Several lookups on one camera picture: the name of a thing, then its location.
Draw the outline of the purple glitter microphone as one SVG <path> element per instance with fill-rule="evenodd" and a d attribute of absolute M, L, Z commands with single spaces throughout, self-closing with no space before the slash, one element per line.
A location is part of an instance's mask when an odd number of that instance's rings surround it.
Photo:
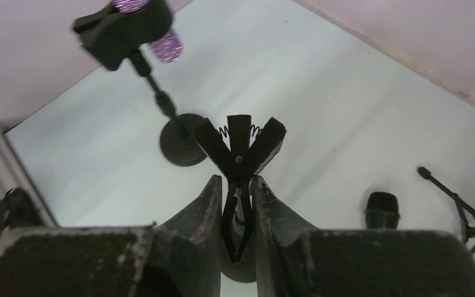
<path fill-rule="evenodd" d="M 114 0 L 115 8 L 121 13 L 133 13 L 144 8 L 150 1 L 148 0 Z M 177 61 L 182 52 L 183 46 L 177 33 L 171 28 L 157 41 L 148 44 L 153 55 L 163 63 Z"/>

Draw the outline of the black microphone orange end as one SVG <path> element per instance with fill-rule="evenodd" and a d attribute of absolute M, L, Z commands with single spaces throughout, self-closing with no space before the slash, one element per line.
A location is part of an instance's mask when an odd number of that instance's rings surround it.
<path fill-rule="evenodd" d="M 389 192 L 373 192 L 364 214 L 367 229 L 396 230 L 400 220 L 398 199 Z"/>

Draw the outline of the black fork clip stand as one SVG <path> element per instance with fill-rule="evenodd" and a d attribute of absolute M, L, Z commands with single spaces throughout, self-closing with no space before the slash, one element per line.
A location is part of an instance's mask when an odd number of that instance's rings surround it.
<path fill-rule="evenodd" d="M 227 180 L 220 225 L 221 271 L 234 281 L 256 281 L 252 178 L 280 151 L 286 132 L 274 117 L 258 127 L 247 114 L 228 116 L 221 129 L 205 118 L 194 129 L 200 148 Z"/>

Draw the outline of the black ring clip stand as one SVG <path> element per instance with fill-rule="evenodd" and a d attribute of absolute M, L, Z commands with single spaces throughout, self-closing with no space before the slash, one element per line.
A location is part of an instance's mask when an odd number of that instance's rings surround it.
<path fill-rule="evenodd" d="M 160 149 L 172 164 L 194 166 L 206 159 L 193 136 L 194 128 L 203 120 L 197 114 L 178 114 L 171 97 L 152 76 L 152 67 L 140 47 L 162 38 L 173 28 L 173 12 L 166 1 L 150 1 L 133 13 L 119 12 L 113 1 L 96 13 L 79 17 L 72 30 L 81 47 L 109 71 L 116 71 L 128 60 L 136 73 L 153 91 L 155 103 L 168 118 L 160 134 Z"/>

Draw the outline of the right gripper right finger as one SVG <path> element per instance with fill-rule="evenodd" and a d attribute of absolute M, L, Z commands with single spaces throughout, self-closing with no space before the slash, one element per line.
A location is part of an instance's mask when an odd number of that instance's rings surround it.
<path fill-rule="evenodd" d="M 252 179 L 259 296 L 475 296 L 475 261 L 453 235 L 323 230 Z"/>

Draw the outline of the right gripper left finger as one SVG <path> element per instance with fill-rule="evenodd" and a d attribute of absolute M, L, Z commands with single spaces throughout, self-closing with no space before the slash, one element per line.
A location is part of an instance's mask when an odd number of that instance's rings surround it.
<path fill-rule="evenodd" d="M 0 296 L 219 296 L 222 180 L 161 225 L 0 235 Z"/>

